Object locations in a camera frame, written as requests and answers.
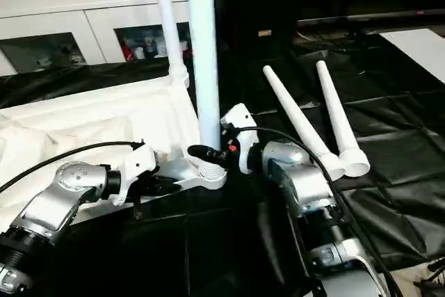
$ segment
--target white plastic tube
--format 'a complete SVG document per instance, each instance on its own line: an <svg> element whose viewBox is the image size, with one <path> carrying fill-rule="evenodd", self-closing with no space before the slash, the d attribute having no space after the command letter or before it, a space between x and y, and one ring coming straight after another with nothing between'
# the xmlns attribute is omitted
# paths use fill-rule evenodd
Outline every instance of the white plastic tube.
<svg viewBox="0 0 445 297"><path fill-rule="evenodd" d="M301 141L321 160L332 180L340 179L345 173L345 168L339 158L329 151L272 68L267 65L263 68L263 72L295 130L298 132Z"/></svg>
<svg viewBox="0 0 445 297"><path fill-rule="evenodd" d="M221 132L215 9L213 0L188 0L188 5L201 144L219 150ZM200 173L206 179L215 180L223 177L225 171L220 166L202 162Z"/></svg>
<svg viewBox="0 0 445 297"><path fill-rule="evenodd" d="M171 0L158 0L162 17L162 31L167 48L168 62L170 63L169 75L174 80L183 81L186 87L189 85L187 67L182 58L182 48L179 43L179 34Z"/></svg>
<svg viewBox="0 0 445 297"><path fill-rule="evenodd" d="M350 127L348 118L341 105L341 101L334 83L330 76L325 61L319 61L316 64L318 75L320 77L321 88L325 95L327 110L331 119L337 145L340 151L340 161L346 168L346 175L349 177L361 177L365 175L370 168L365 153L359 148L357 140L354 137L353 130Z"/></svg>

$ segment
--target black plastic sheet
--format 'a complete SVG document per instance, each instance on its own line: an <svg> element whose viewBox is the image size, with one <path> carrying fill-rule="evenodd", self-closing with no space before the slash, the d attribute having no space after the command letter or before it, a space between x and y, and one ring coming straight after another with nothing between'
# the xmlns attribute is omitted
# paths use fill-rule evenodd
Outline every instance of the black plastic sheet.
<svg viewBox="0 0 445 297"><path fill-rule="evenodd" d="M256 61L220 54L221 113L243 102L258 125L296 135L262 74L271 65L336 152L315 73L320 59L371 162L366 176L336 183L358 221L390 269L445 255L445 87L382 38L315 42ZM167 69L160 61L0 78L0 106ZM193 85L189 91L194 100ZM220 190L194 188L144 205L140 221L127 209L71 227L45 268L36 296L289 296L305 284L276 187L236 171Z"/></svg>

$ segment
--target glass cabinet door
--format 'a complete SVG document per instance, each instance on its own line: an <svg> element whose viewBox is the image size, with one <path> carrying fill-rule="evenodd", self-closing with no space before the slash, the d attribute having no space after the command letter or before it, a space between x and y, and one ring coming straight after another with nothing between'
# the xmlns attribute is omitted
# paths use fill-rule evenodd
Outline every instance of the glass cabinet door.
<svg viewBox="0 0 445 297"><path fill-rule="evenodd" d="M191 53L187 1L172 2L184 55ZM167 56L157 4L87 10L86 16L107 63Z"/></svg>
<svg viewBox="0 0 445 297"><path fill-rule="evenodd" d="M0 18L0 76L105 62L82 10Z"/></svg>
<svg viewBox="0 0 445 297"><path fill-rule="evenodd" d="M188 23L177 24L184 57L191 56ZM115 29L125 61L168 57L161 25Z"/></svg>
<svg viewBox="0 0 445 297"><path fill-rule="evenodd" d="M86 64L71 33L0 40L0 51L19 73Z"/></svg>

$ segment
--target white tube base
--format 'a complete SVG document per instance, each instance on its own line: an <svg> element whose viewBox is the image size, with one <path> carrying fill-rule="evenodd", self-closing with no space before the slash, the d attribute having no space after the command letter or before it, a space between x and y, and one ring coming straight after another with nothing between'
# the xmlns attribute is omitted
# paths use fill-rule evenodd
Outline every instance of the white tube base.
<svg viewBox="0 0 445 297"><path fill-rule="evenodd" d="M340 153L339 158L346 167L345 174L348 177L361 177L371 169L368 158L360 149L355 148L343 151Z"/></svg>
<svg viewBox="0 0 445 297"><path fill-rule="evenodd" d="M339 158L346 168L345 174L349 177L361 177L371 168L369 161L357 144L325 61L317 62L316 67L335 139L339 147Z"/></svg>
<svg viewBox="0 0 445 297"><path fill-rule="evenodd" d="M168 62L170 69L168 74L174 81L182 82L188 87L189 79L187 67L184 65L182 58L182 48L179 43L179 34L173 15L173 7L171 0L158 0L159 10L162 17L162 31L165 39L165 47L167 48Z"/></svg>
<svg viewBox="0 0 445 297"><path fill-rule="evenodd" d="M206 185L207 188L218 189L226 182L227 172L219 165L200 161L199 171L201 176L209 182Z"/></svg>
<svg viewBox="0 0 445 297"><path fill-rule="evenodd" d="M295 130L298 132L301 141L321 160L332 180L340 179L345 173L343 163L335 154L329 151L272 68L267 65L263 68L263 72Z"/></svg>

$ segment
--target black cable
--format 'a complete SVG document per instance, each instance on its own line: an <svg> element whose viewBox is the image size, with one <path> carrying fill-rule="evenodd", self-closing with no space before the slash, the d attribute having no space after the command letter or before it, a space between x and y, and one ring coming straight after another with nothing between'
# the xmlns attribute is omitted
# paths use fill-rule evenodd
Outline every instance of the black cable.
<svg viewBox="0 0 445 297"><path fill-rule="evenodd" d="M83 146L83 147L78 147L77 149L59 154L58 156L53 156L52 158L42 161L41 163L38 163L37 165L29 168L28 170L25 170L24 172L18 174L18 176L13 177L11 180L9 180L8 182L6 182L3 186L0 187L0 193L3 193L6 189L8 189L9 187L11 187L13 184L15 184L16 182L18 182L19 180L23 179L25 176L30 175L31 173L35 172L36 170L45 167L46 165L49 165L50 163L53 163L57 160L61 160L67 156L72 156L73 154L82 152L82 151L86 151L86 150L91 150L91 149L95 149L97 147L103 147L103 146L118 146L118 145L128 145L131 146L131 148L133 148L133 150L141 147L142 145L144 145L144 143L137 143L137 142L104 142L104 143L97 143L97 144L92 144L92 145L87 145L87 146Z"/></svg>
<svg viewBox="0 0 445 297"><path fill-rule="evenodd" d="M383 272L383 275L385 276L385 279L387 281L388 288L390 290L391 295L396 296L396 297L403 297L402 291L400 291L400 288L398 287L396 281L394 280L391 273L388 271L387 267L385 266L385 263L383 262L383 259L380 256L380 254L378 253L376 246L373 244L373 242L370 240L370 238L368 238L365 231L359 226L359 224L355 220L355 217L353 214L353 209L348 204L348 201L347 201L345 195L334 186L334 182L332 181L331 176L329 175L329 172L327 171L326 167L323 165L323 163L320 161L320 159L312 152L312 150L310 150L305 144L301 143L300 141L297 141L294 137L292 137L282 131L271 129L271 128L266 128L266 127L235 128L235 129L233 129L233 131L235 133L234 137L237 137L238 134L242 131L252 131L252 130L265 131L265 132L270 132L272 134L279 135L279 136L291 141L292 143L296 144L297 146L301 147L304 151L306 151L308 153L310 158L313 161L315 161L315 163L321 169L323 176L326 178L327 183L329 184L330 188L332 189L332 193L334 194L336 201L340 205L342 205L343 213L344 212L349 213L348 217L350 218L350 224L353 227L354 232L359 237L359 240L366 244L366 248L369 250L371 256L374 258L374 261L380 267L380 270Z"/></svg>

